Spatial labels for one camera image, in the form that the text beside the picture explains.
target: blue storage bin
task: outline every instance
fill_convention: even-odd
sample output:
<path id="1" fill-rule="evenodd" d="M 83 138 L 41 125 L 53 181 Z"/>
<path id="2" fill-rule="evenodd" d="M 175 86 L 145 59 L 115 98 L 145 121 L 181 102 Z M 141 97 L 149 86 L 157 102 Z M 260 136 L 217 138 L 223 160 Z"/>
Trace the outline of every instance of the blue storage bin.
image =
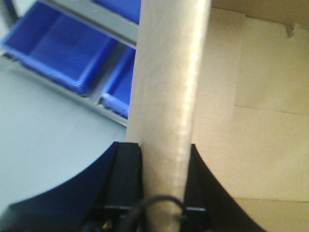
<path id="1" fill-rule="evenodd" d="M 2 41 L 25 66 L 85 94 L 117 41 L 36 2 Z"/>
<path id="2" fill-rule="evenodd" d="M 127 118 L 131 97 L 135 50 L 128 48 L 102 91 L 103 105 Z"/>
<path id="3" fill-rule="evenodd" d="M 93 0 L 93 2 L 136 24 L 140 23 L 141 0 Z"/>

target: white floor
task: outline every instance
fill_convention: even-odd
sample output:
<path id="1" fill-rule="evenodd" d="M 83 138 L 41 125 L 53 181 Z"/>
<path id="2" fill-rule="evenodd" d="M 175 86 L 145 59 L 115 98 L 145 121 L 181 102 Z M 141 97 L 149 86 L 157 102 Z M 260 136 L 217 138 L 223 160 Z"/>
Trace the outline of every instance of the white floor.
<path id="1" fill-rule="evenodd" d="M 75 176 L 126 133 L 14 65 L 0 58 L 0 214 Z"/>

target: black wire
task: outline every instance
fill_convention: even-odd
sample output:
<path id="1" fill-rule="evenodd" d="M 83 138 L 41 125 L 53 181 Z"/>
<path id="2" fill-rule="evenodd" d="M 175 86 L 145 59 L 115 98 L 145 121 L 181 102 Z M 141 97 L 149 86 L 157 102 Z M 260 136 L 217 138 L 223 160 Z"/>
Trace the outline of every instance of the black wire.
<path id="1" fill-rule="evenodd" d="M 176 197 L 170 196 L 170 195 L 156 195 L 153 197 L 145 198 L 141 200 L 137 206 L 135 206 L 131 211 L 129 211 L 128 215 L 126 216 L 126 219 L 123 223 L 123 227 L 121 229 L 121 232 L 132 232 L 133 227 L 137 224 L 138 220 L 141 218 L 143 212 L 147 207 L 150 205 L 157 203 L 157 202 L 174 202 L 176 205 L 178 205 L 182 210 L 183 214 L 185 215 L 186 209 L 184 204 L 178 200 Z"/>

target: metal shelf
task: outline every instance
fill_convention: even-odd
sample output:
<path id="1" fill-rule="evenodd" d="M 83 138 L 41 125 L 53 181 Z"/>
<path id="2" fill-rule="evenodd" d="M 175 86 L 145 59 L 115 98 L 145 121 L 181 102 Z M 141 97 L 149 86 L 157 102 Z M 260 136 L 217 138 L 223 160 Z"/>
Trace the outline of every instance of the metal shelf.
<path id="1" fill-rule="evenodd" d="M 90 0 L 39 0 L 136 48 L 138 25 Z"/>
<path id="2" fill-rule="evenodd" d="M 89 97 L 82 97 L 55 82 L 50 81 L 49 79 L 41 76 L 23 66 L 21 66 L 18 62 L 13 62 L 12 60 L 6 59 L 5 57 L 0 57 L 0 66 L 10 67 L 16 73 L 20 73 L 21 76 L 25 78 L 32 78 L 40 83 L 50 87 L 52 90 L 56 91 L 57 93 L 63 94 L 70 99 L 80 103 L 81 105 L 98 112 L 101 115 L 104 115 L 115 122 L 118 122 L 124 126 L 127 125 L 127 119 L 119 116 L 118 114 L 114 113 L 113 111 L 104 108 L 103 105 L 98 103 L 93 103 Z"/>
<path id="3" fill-rule="evenodd" d="M 138 25 L 130 20 L 111 12 L 110 10 L 101 7 L 91 0 L 39 0 L 40 2 L 49 5 L 67 15 L 74 17 L 75 19 L 86 23 L 87 25 L 102 31 L 105 34 L 108 34 L 112 38 L 118 40 L 124 45 L 130 46 L 132 48 L 136 48 L 137 43 L 137 34 L 138 34 Z M 6 10 L 11 13 L 14 10 L 14 6 L 11 0 L 0 0 L 1 4 L 5 4 Z M 9 15 L 9 19 L 14 21 L 16 20 L 14 15 Z M 112 72 L 111 69 L 108 68 L 109 65 L 115 62 L 115 58 L 117 54 L 123 52 L 124 46 L 119 45 L 118 49 L 114 52 L 114 54 L 110 57 L 109 62 L 104 66 L 105 73 L 101 73 L 101 76 L 97 78 L 97 82 L 92 87 L 92 90 L 86 96 L 80 96 L 76 93 L 60 86 L 57 83 L 54 83 L 45 77 L 21 66 L 18 62 L 12 62 L 8 60 L 10 64 L 14 67 L 16 72 L 21 72 L 22 75 L 29 76 L 34 78 L 41 83 L 49 86 L 53 90 L 66 95 L 67 97 L 79 102 L 80 104 L 126 126 L 127 119 L 119 116 L 118 114 L 114 113 L 113 111 L 104 108 L 103 105 L 100 104 L 101 95 L 100 92 L 103 89 L 110 73 Z"/>

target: black plastic part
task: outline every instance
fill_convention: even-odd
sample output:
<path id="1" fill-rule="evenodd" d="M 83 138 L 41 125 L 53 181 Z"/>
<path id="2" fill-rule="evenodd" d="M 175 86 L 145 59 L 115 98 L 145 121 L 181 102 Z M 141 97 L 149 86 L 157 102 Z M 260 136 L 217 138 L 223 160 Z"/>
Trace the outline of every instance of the black plastic part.
<path id="1" fill-rule="evenodd" d="M 204 163 L 195 145 L 191 147 L 203 202 L 211 215 L 214 232 L 265 232 L 233 200 Z"/>
<path id="2" fill-rule="evenodd" d="M 0 232 L 115 231 L 141 197 L 140 148 L 115 142 L 71 180 L 10 205 L 0 217 Z M 103 230 L 105 223 L 111 229 Z"/>
<path id="3" fill-rule="evenodd" d="M 189 161 L 184 205 L 186 206 L 186 215 L 184 215 L 180 232 L 204 232 L 212 228 L 211 217 L 204 203 L 195 159 L 192 155 Z"/>

